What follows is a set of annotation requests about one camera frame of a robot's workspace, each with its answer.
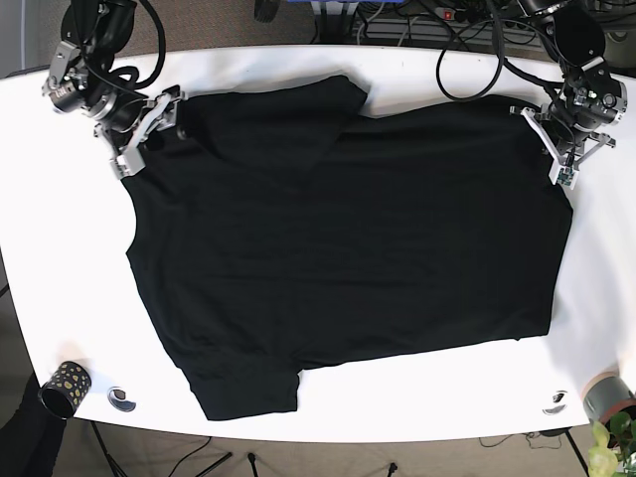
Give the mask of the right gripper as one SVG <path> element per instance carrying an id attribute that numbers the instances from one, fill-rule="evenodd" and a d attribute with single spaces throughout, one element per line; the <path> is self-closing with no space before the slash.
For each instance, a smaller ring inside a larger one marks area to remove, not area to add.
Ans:
<path id="1" fill-rule="evenodd" d="M 109 164 L 118 180 L 145 168 L 140 147 L 152 133 L 169 131 L 180 140 L 193 136 L 185 100 L 186 93 L 179 87 L 164 89 L 155 98 L 124 101 L 121 95 L 107 113 L 91 117 L 95 121 L 93 136 L 108 147 Z"/>

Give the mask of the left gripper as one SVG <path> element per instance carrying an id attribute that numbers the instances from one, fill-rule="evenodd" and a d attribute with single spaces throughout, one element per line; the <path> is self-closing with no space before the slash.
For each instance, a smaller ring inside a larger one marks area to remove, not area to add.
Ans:
<path id="1" fill-rule="evenodd" d="M 560 99 L 544 103 L 540 109 L 511 106 L 510 114 L 523 117 L 543 142 L 543 151 L 553 164 L 549 178 L 554 185 L 573 189 L 580 165 L 602 147 L 614 148 L 616 140 L 600 132 L 604 126 L 619 122 L 619 111 L 613 108 L 566 108 Z"/>

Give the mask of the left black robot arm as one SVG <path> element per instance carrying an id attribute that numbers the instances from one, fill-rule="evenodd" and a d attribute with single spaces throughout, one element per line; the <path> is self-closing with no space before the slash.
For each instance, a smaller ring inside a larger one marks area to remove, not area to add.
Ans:
<path id="1" fill-rule="evenodd" d="M 539 110 L 513 106 L 510 112 L 523 117 L 541 138 L 545 153 L 553 159 L 551 182 L 572 189 L 580 164 L 602 147 L 616 145 L 598 129 L 620 122 L 627 111 L 627 89 L 611 76 L 601 26 L 577 2 L 521 1 L 519 5 L 559 65 L 562 81 L 539 79 L 506 64 L 511 73 L 540 86 L 551 99 Z"/>

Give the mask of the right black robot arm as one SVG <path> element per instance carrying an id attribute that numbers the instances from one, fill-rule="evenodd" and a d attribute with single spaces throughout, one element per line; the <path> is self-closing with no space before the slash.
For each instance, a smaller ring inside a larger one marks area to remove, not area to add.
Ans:
<path id="1" fill-rule="evenodd" d="M 135 66 L 113 65 L 132 36 L 137 6 L 151 18 L 158 40 L 158 58 L 146 79 Z M 148 1 L 73 1 L 64 16 L 42 94 L 55 112 L 79 111 L 95 122 L 93 135 L 112 150 L 119 179 L 144 169 L 141 144 L 176 126 L 178 104 L 187 99 L 177 85 L 154 98 L 142 92 L 158 80 L 166 55 L 165 29 Z"/>

